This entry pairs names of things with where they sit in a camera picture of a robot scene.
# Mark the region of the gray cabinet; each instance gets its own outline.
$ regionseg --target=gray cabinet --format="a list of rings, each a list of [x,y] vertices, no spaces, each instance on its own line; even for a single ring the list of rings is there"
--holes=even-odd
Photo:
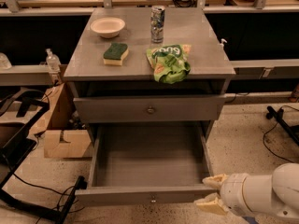
[[[97,18],[119,17],[126,28],[112,40],[93,34]],[[111,42],[125,42],[123,66],[104,65]],[[213,191],[206,140],[235,75],[199,8],[168,8],[164,44],[191,44],[191,72],[173,85],[158,83],[146,58],[150,8],[98,8],[91,16],[64,79],[94,142],[86,205],[193,202]]]

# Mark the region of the chip bag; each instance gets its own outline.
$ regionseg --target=chip bag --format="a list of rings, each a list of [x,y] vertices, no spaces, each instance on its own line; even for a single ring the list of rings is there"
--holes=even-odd
[[[190,72],[187,62],[191,45],[169,45],[147,49],[150,66],[154,69],[157,82],[173,84],[180,82]]]

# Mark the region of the white bowl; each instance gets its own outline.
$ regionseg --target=white bowl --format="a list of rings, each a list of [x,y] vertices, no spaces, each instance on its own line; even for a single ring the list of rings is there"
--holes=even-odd
[[[119,18],[103,18],[95,20],[91,29],[103,38],[113,38],[123,29],[125,22]]]

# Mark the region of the sponge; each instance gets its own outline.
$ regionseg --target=sponge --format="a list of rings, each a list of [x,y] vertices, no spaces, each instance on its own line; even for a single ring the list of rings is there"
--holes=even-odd
[[[128,45],[125,43],[111,43],[104,52],[104,64],[122,65],[122,61],[129,54]]]

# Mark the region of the cabinet top surface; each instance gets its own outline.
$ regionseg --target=cabinet top surface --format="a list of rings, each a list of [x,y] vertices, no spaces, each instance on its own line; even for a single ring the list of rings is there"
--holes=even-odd
[[[211,26],[200,8],[167,7],[164,20],[164,42],[150,40],[150,7],[97,8],[91,15],[71,61],[64,73],[67,81],[146,80],[153,79],[153,70],[146,56],[149,48],[163,45],[190,44],[187,78],[229,78],[235,74]],[[91,23],[104,17],[125,21],[125,28],[112,39],[105,39],[91,30]],[[129,55],[122,66],[105,65],[104,52],[111,42],[128,45]]]

